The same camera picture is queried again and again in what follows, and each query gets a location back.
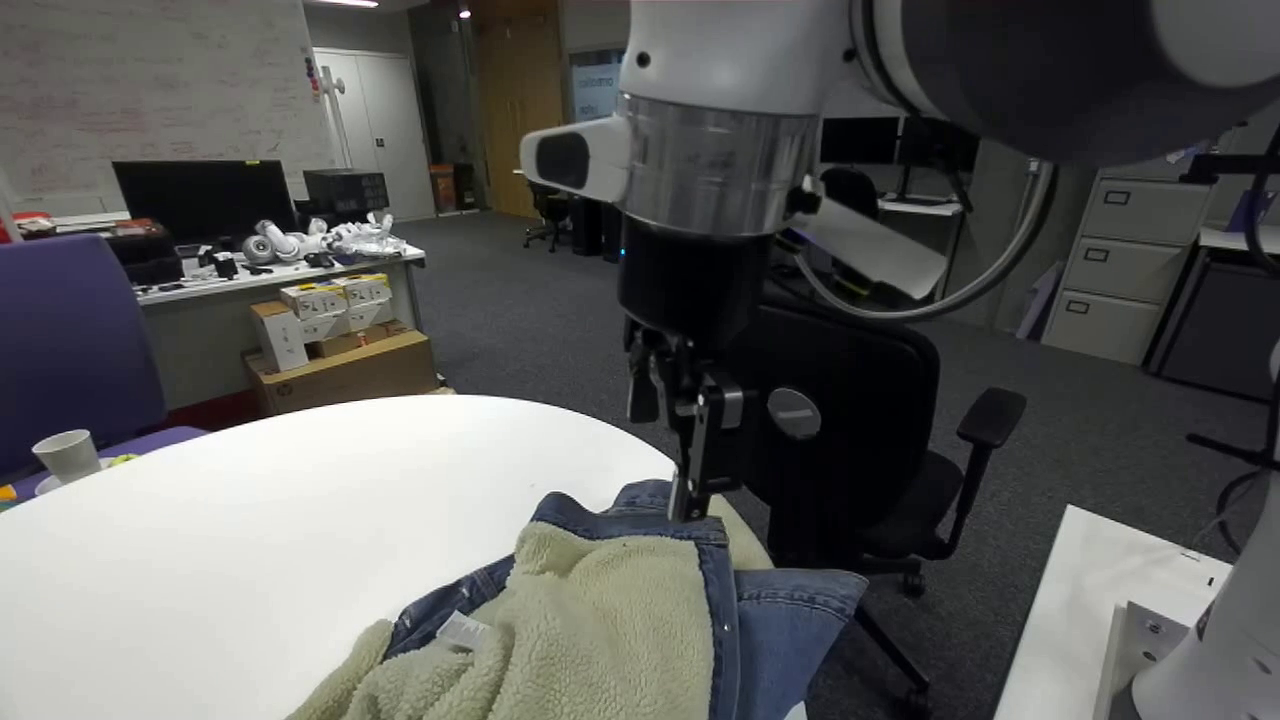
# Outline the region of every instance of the beige towel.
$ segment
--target beige towel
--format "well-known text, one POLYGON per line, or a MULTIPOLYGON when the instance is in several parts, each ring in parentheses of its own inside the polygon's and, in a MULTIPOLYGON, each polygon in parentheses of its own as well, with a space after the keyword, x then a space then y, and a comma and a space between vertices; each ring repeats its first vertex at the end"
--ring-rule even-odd
MULTIPOLYGON (((712 515, 737 569, 772 569, 723 499, 712 515)), ((712 615, 683 541, 581 541, 530 523, 503 596, 377 666, 385 645, 387 628, 365 631, 298 720, 700 720, 712 707, 712 615)))

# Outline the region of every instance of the blue cloth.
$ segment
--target blue cloth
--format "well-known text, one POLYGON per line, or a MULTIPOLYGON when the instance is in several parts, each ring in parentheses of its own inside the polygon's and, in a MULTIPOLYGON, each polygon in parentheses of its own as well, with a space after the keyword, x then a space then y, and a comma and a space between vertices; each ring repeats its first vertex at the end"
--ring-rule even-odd
POLYGON ((740 720, 790 716, 863 596, 853 570, 737 570, 740 720))
MULTIPOLYGON (((532 512, 537 523, 565 527, 586 541, 668 536, 700 550, 712 611, 712 716, 772 720, 805 702, 810 678, 844 631, 863 592, 853 570, 732 570, 721 519, 668 519, 674 482, 627 482, 609 512, 589 512, 574 496, 548 496, 532 512)), ((424 598, 407 604, 394 628, 387 654, 429 647, 451 611, 476 611, 495 598, 513 575, 513 558, 495 558, 424 598)))

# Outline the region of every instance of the door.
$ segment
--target door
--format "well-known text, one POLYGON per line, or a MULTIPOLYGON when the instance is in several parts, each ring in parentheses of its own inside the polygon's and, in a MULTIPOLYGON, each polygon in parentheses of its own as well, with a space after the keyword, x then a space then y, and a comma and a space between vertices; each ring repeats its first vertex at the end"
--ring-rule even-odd
POLYGON ((413 61, 318 47, 318 65, 340 84, 326 103, 335 163, 385 172, 398 223, 435 217, 413 61))
POLYGON ((515 176, 520 137, 565 123, 556 0, 476 4, 479 126, 492 211, 537 217, 515 176))

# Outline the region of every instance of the office chair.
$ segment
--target office chair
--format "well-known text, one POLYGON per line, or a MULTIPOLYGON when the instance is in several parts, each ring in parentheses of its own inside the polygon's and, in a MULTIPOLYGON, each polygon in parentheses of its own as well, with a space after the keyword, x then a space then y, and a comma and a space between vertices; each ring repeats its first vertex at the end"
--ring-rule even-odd
POLYGON ((861 211, 861 217, 881 217, 881 187, 874 176, 855 172, 855 168, 825 168, 825 192, 830 199, 861 211))
POLYGON ((165 428, 137 290, 106 240, 6 244, 0 334, 0 470, 33 470, 33 445, 65 428, 116 454, 200 434, 165 428))
POLYGON ((524 233, 524 249, 548 244, 551 253, 574 240, 574 197, 545 184, 530 184, 532 209, 545 217, 541 229, 524 233))
MULTIPOLYGON (((988 459, 1024 415, 1024 396, 988 388, 959 423, 959 441, 974 445, 959 470, 927 452, 938 348, 907 326, 790 298, 762 304, 723 372, 751 396, 740 476, 772 512, 776 564, 899 570, 911 596, 923 592, 923 558, 958 554, 988 459), (795 441, 776 423, 782 388, 815 403, 815 434, 795 441)), ((911 707, 927 707, 927 676, 911 654, 874 611, 861 609, 855 625, 911 678, 911 707)))

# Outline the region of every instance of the desk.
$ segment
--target desk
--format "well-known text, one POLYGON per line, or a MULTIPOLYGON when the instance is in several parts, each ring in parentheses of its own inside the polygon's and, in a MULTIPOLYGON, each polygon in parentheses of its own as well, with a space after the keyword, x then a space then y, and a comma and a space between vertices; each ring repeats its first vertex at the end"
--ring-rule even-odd
POLYGON ((1219 558, 1067 504, 998 720, 1090 720, 1117 609, 1197 625, 1224 575, 1219 558))
MULTIPOLYGON (((1264 249, 1270 256, 1280 256, 1280 223, 1264 223, 1264 229, 1255 233, 1255 240, 1261 240, 1261 249, 1264 249)), ((1247 240, 1246 240, 1246 233, 1224 233, 1224 229, 1200 223, 1200 249, 1247 253, 1247 240)))
POLYGON ((513 550, 545 491, 606 508, 674 459, 476 396, 200 434, 0 515, 0 716, 294 713, 358 631, 513 550))
POLYGON ((398 290, 398 320, 421 326, 413 266, 424 260, 365 260, 344 266, 277 266, 272 276, 208 276, 184 280, 175 290, 141 290, 145 331, 162 369, 165 406, 190 406, 217 396, 248 392, 245 357, 262 342, 252 304, 277 297, 285 285, 333 280, 351 273, 387 273, 398 290))

